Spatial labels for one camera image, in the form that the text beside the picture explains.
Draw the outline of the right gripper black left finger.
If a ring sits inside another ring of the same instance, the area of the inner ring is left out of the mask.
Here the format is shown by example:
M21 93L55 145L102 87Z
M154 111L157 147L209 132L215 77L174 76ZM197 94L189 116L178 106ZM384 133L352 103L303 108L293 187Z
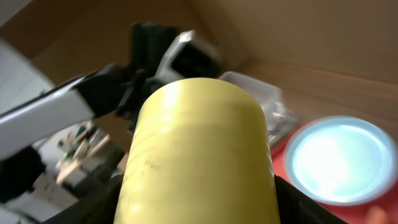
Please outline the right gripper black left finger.
M108 183L42 224L112 224L122 182L123 175L114 176Z

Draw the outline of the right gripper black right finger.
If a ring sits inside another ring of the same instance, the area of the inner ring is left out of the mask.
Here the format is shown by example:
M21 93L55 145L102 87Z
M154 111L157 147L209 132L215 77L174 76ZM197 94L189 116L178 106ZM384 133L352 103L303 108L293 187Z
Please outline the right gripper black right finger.
M347 224L283 178L274 181L281 224Z

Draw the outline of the yellow plastic cup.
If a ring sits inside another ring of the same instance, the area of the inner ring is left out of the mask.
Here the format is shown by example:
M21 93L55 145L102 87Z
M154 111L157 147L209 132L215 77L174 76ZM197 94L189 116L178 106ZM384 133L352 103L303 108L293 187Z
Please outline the yellow plastic cup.
M115 223L279 223L264 113L242 88L189 78L143 104Z

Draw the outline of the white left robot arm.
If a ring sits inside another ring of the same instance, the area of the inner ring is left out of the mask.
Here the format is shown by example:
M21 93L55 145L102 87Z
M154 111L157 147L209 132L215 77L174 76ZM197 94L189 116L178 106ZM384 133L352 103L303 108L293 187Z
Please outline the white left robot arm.
M1 202L30 190L43 173L35 142L110 113L135 128L142 105L160 87L220 72L220 52L195 30L133 24L126 66L112 63L73 78L1 115Z

